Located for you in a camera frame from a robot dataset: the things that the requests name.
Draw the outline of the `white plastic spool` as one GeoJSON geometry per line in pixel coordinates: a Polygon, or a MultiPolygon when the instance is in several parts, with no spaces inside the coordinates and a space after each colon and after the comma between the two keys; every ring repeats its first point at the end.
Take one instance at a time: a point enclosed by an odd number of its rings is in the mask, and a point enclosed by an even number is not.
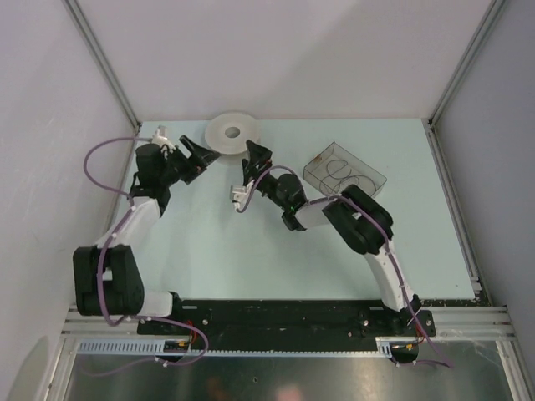
{"type": "Polygon", "coordinates": [[[247,151],[247,141],[260,141],[259,122],[241,112],[220,114],[205,128],[204,138],[209,147],[223,155],[239,155],[247,151]]]}

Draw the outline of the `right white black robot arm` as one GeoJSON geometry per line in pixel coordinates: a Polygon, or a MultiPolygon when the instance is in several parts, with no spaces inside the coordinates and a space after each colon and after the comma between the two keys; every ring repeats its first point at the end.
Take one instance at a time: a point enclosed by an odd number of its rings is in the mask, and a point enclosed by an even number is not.
{"type": "Polygon", "coordinates": [[[286,166],[272,163],[272,151],[246,141],[247,157],[242,160],[243,186],[231,189],[235,211],[243,213],[257,192],[282,211],[290,231],[306,231],[331,225],[344,243],[364,257],[380,290],[386,327],[405,335],[414,326],[421,308],[400,268],[393,242],[393,219],[387,210],[357,185],[339,195],[310,200],[302,181],[286,166]]]}

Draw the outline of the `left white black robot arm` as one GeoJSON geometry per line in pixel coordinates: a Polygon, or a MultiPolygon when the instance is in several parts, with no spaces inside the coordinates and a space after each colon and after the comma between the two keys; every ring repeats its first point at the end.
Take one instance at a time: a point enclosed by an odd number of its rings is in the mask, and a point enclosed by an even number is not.
{"type": "Polygon", "coordinates": [[[131,187],[118,192],[129,204],[124,216],[93,245],[74,251],[76,306],[81,315],[101,316],[110,326],[129,317],[155,317],[159,328],[173,334],[185,323],[184,312],[174,307],[180,298],[145,288],[135,248],[164,215],[171,187],[179,181],[189,185],[221,155],[184,135],[179,145],[161,132],[139,142],[131,187]]]}

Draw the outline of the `clear plastic box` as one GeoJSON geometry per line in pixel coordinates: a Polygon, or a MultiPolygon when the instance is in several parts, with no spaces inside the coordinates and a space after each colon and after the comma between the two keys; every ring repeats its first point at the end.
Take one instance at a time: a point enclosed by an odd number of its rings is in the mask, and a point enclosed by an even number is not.
{"type": "Polygon", "coordinates": [[[371,197],[378,195],[387,178],[336,142],[317,154],[303,168],[303,179],[324,195],[338,195],[349,185],[371,197]]]}

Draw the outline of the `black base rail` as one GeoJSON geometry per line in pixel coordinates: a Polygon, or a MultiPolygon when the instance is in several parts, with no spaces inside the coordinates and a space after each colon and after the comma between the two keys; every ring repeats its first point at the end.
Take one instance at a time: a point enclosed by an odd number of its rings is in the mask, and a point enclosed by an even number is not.
{"type": "Polygon", "coordinates": [[[335,353],[370,351],[378,337],[436,334],[434,318],[420,308],[404,325],[379,300],[182,300],[170,322],[137,327],[145,336],[179,336],[191,323],[218,352],[335,353]]]}

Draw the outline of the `right aluminium frame post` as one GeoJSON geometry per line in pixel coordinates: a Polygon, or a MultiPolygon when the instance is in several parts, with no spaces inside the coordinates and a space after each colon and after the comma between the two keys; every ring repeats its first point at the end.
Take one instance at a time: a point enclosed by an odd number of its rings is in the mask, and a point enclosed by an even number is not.
{"type": "Polygon", "coordinates": [[[475,63],[476,57],[482,51],[483,46],[490,38],[492,30],[501,18],[501,15],[507,8],[508,4],[509,1],[507,0],[490,1],[487,10],[485,11],[476,28],[476,31],[473,33],[470,42],[468,43],[459,63],[449,79],[446,88],[442,92],[438,103],[427,120],[432,129],[436,128],[443,114],[446,112],[447,107],[455,98],[456,93],[461,87],[461,84],[468,75],[472,65],[475,63]]]}

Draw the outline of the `aluminium frame post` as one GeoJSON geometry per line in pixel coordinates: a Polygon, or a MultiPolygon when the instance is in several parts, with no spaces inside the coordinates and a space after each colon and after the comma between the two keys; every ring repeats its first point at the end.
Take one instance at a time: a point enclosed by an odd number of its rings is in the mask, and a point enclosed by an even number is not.
{"type": "Polygon", "coordinates": [[[487,10],[485,11],[476,28],[476,31],[473,33],[470,42],[468,43],[459,63],[449,79],[446,88],[442,92],[438,103],[427,120],[432,129],[436,128],[443,114],[446,112],[447,107],[455,98],[456,93],[461,87],[461,84],[468,75],[472,65],[475,63],[476,57],[482,51],[483,46],[490,38],[492,30],[501,18],[501,15],[507,8],[508,4],[509,1],[507,0],[490,1],[487,10]]]}
{"type": "Polygon", "coordinates": [[[116,103],[119,105],[130,125],[135,131],[137,131],[140,127],[140,121],[137,118],[135,111],[126,96],[123,86],[121,85],[110,61],[108,60],[108,57],[99,43],[99,40],[95,35],[94,30],[92,29],[91,24],[86,17],[79,1],[65,0],[63,1],[63,4],[69,16],[71,17],[74,26],[79,31],[79,34],[88,48],[98,70],[101,72],[104,81],[107,83],[112,95],[114,96],[116,103]]]}

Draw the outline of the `left aluminium frame post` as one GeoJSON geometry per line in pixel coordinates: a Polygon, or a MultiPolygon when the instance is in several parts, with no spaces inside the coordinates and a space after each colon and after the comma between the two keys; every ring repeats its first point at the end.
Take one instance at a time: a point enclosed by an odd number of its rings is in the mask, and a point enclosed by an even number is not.
{"type": "Polygon", "coordinates": [[[121,85],[110,61],[108,60],[108,57],[99,43],[99,40],[95,35],[94,30],[92,29],[91,24],[86,17],[79,1],[65,0],[63,1],[63,4],[69,16],[71,17],[74,26],[79,31],[79,34],[88,48],[98,70],[101,72],[104,81],[107,83],[112,95],[114,96],[116,103],[119,105],[130,125],[135,131],[137,131],[140,127],[140,121],[137,118],[135,111],[126,96],[123,86],[121,85]]]}

